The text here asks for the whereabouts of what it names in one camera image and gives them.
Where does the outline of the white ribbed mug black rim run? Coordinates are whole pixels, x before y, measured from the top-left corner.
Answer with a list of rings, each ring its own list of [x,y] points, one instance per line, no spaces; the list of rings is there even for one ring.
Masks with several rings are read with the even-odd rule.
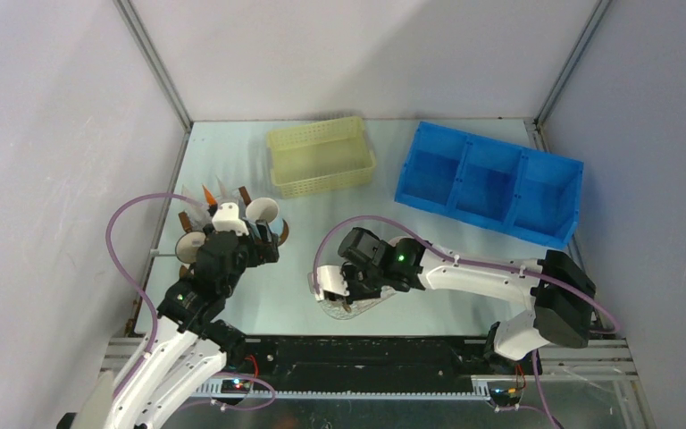
[[[195,263],[197,251],[204,245],[205,237],[206,235],[202,231],[186,232],[175,245],[175,256],[184,265]]]

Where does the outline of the clear container with brown lid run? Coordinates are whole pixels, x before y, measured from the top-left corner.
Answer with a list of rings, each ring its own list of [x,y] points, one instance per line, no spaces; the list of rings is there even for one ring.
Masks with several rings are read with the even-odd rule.
[[[233,193],[238,199],[238,204],[240,207],[240,213],[243,214],[245,212],[245,208],[247,205],[252,201],[252,198],[247,192],[247,189],[245,187],[240,187],[237,189],[233,189]],[[201,200],[205,202],[205,197],[204,197],[204,192],[201,197]],[[181,210],[178,212],[178,218],[180,221],[180,225],[183,229],[184,232],[190,232],[190,231],[202,231],[206,225],[211,223],[212,220],[212,212],[211,209],[213,208],[214,210],[217,209],[217,207],[209,207],[207,208],[207,213],[205,214],[191,214],[188,213],[184,210],[184,203],[185,201],[181,201]]]

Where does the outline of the white toothpaste tube black cap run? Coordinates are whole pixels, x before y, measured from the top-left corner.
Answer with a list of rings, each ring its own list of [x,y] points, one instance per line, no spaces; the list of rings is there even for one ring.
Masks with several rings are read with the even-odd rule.
[[[238,203],[232,189],[229,189],[219,177],[216,177],[216,182],[219,190],[219,197],[217,198],[219,204]]]

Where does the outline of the blue plastic divided bin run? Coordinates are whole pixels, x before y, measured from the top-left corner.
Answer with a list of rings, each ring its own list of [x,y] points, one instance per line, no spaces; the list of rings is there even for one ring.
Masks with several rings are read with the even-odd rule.
[[[581,161],[420,122],[395,200],[562,249],[579,222],[583,173]]]

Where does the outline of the light blue mug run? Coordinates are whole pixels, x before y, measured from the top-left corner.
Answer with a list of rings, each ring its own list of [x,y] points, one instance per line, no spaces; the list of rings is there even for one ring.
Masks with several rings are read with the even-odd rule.
[[[272,198],[253,199],[246,207],[246,218],[251,221],[281,223],[282,217],[278,202]]]

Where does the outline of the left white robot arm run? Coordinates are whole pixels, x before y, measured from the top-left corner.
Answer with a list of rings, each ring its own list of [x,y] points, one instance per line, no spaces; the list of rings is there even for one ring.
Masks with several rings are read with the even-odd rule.
[[[246,363],[246,336],[219,319],[248,268],[279,259],[278,236],[267,222],[245,222],[247,233],[216,229],[195,260],[166,291],[152,331],[124,369],[104,372],[80,411],[60,428],[156,428],[211,376]]]

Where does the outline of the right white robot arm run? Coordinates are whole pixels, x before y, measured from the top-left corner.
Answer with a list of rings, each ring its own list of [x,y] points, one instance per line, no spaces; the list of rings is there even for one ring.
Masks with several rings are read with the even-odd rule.
[[[397,292],[455,290],[515,303],[517,315],[494,324],[485,365],[505,374],[548,344],[583,349],[590,340],[596,286],[565,253],[508,262],[471,260],[414,237],[386,241],[355,227],[339,245],[342,265],[320,265],[312,274],[316,298],[355,317]]]

